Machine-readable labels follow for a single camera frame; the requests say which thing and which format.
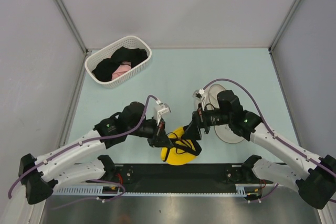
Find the yellow bra with black straps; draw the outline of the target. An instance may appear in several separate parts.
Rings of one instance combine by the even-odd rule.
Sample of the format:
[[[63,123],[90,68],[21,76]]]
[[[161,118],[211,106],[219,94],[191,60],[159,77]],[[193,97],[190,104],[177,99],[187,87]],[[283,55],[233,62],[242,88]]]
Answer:
[[[161,161],[172,166],[182,166],[200,155],[202,148],[196,140],[182,139],[185,129],[186,127],[179,127],[167,135],[172,140],[173,147],[161,148]]]

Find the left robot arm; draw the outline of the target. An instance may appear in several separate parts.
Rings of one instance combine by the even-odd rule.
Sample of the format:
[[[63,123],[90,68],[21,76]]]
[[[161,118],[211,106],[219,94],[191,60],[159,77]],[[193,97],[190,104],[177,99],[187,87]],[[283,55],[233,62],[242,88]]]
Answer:
[[[173,144],[166,135],[163,120],[163,115],[171,109],[167,104],[157,102],[150,119],[145,117],[146,109],[146,105],[132,102],[123,111],[100,121],[72,144],[38,157],[24,155],[20,159],[18,176],[26,189],[28,204],[40,203],[57,189],[71,184],[112,181],[116,168],[109,156],[100,155],[86,164],[80,164],[79,160],[124,142],[128,135],[146,138],[151,147],[171,148]]]

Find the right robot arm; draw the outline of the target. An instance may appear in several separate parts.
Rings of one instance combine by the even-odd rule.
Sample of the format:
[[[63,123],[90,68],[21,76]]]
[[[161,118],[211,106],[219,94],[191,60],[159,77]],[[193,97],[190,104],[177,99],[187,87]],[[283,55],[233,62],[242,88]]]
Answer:
[[[217,94],[219,107],[206,108],[206,92],[203,89],[193,94],[198,101],[197,110],[184,131],[183,137],[201,140],[201,130],[208,133],[212,126],[228,125],[237,136],[271,152],[282,165],[253,155],[244,162],[243,179],[254,183],[257,179],[272,181],[299,194],[301,199],[315,209],[323,209],[335,195],[335,158],[321,157],[291,141],[284,139],[267,125],[261,114],[247,111],[231,90]]]

